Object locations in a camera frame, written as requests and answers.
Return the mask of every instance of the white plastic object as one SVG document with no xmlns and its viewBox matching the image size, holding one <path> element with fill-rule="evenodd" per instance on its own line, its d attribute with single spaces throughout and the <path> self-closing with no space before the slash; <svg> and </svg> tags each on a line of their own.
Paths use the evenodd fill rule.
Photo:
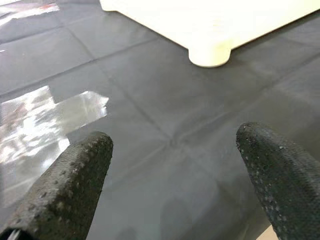
<svg viewBox="0 0 320 240">
<path fill-rule="evenodd" d="M 0 207 L 19 200 L 68 147 L 66 134 L 106 116 L 107 102 L 85 91 L 55 103 L 45 86 L 1 103 Z"/>
<path fill-rule="evenodd" d="M 226 63 L 231 50 L 320 9 L 320 0 L 100 0 L 189 50 L 202 67 Z"/>
</svg>

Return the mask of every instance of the black textured gripper pad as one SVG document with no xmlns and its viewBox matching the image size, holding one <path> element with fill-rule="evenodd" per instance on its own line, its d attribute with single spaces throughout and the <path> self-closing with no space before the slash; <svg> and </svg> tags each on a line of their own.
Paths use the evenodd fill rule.
<svg viewBox="0 0 320 240">
<path fill-rule="evenodd" d="M 0 239 L 18 229 L 35 240 L 85 240 L 112 152 L 102 132 L 70 145 L 33 184 Z"/>
<path fill-rule="evenodd" d="M 278 238 L 320 240 L 320 163 L 259 123 L 243 124 L 236 144 Z"/>
</svg>

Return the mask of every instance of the white box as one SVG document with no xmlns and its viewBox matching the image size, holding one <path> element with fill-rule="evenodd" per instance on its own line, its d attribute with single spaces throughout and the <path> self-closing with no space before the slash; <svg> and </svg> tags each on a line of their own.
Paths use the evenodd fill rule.
<svg viewBox="0 0 320 240">
<path fill-rule="evenodd" d="M 202 67 L 225 64 L 231 50 L 320 9 L 320 0 L 100 0 L 189 50 Z"/>
</svg>

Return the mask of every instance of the rounded corner foot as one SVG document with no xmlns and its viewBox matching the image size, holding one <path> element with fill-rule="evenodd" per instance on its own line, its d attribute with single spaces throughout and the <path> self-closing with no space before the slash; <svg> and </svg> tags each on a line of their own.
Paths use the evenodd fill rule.
<svg viewBox="0 0 320 240">
<path fill-rule="evenodd" d="M 231 39 L 221 32 L 207 30 L 193 37 L 188 50 L 193 64 L 205 68 L 219 67 L 230 58 Z"/>
<path fill-rule="evenodd" d="M 106 12 L 114 12 L 115 8 L 110 4 L 110 0 L 100 0 L 101 8 Z"/>
</svg>

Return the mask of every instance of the black tabletop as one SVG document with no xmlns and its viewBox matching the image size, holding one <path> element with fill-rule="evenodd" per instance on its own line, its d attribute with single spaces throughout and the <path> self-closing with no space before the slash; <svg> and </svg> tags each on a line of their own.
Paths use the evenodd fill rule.
<svg viewBox="0 0 320 240">
<path fill-rule="evenodd" d="M 254 240 L 269 225 L 236 148 L 259 121 L 320 159 L 319 12 L 231 52 L 218 68 L 97 0 L 0 27 L 0 102 L 49 86 L 84 91 L 108 116 L 68 135 L 109 134 L 114 154 L 88 240 Z M 0 210 L 0 225 L 14 206 Z"/>
</svg>

